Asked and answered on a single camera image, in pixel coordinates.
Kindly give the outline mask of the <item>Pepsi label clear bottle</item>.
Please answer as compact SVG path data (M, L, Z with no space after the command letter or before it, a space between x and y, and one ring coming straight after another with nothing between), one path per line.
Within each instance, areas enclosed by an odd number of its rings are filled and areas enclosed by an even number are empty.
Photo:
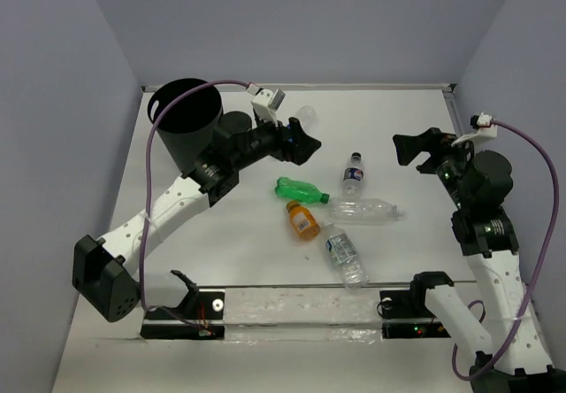
M341 192L345 197L359 197L363 190L364 165L359 152L351 154L342 177Z

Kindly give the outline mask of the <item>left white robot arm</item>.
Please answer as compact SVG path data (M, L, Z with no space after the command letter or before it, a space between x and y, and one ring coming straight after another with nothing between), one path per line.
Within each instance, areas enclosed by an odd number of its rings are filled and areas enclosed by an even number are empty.
M120 227L74 246L74 288L109 322L136 306L185 318L195 309L196 284L179 270L147 281L145 258L194 216L207 211L239 183L240 170L262 158L302 165L322 146L297 118L264 122L243 112L223 115L194 164L157 199Z

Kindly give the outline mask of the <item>white cap water bottle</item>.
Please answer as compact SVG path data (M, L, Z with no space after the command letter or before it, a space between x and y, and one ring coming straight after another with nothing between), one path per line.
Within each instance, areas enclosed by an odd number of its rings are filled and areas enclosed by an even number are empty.
M370 277L348 234L333 223L323 226L324 244L333 268L347 289L360 289L369 283Z

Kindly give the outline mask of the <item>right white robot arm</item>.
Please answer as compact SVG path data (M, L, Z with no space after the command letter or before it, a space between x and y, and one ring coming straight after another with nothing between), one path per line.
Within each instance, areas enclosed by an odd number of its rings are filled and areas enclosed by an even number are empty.
M512 166L500 153L477 151L497 136L497 123L456 136L431 127L420 135L394 135L397 160L409 165L420 153L420 173L435 174L455 205L452 229L478 285L482 320L458 296L443 272L416 274L409 309L431 313L471 362L458 378L475 392L563 392L565 372L555 366L531 309L535 281L523 283L518 240L503 202L513 188Z

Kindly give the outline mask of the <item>green plastic bottle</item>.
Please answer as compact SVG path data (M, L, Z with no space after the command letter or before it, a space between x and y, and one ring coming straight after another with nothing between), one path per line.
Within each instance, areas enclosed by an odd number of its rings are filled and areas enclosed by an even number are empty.
M328 204L330 201L330 195L321 192L315 185L287 177L277 179L274 191L278 197L305 204Z

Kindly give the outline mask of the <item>small clear bottle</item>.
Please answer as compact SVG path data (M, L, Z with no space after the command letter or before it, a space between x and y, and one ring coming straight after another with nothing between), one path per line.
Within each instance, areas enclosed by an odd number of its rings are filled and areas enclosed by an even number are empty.
M294 115L301 123L305 132L310 132L318 123L316 110L310 105L302 106Z

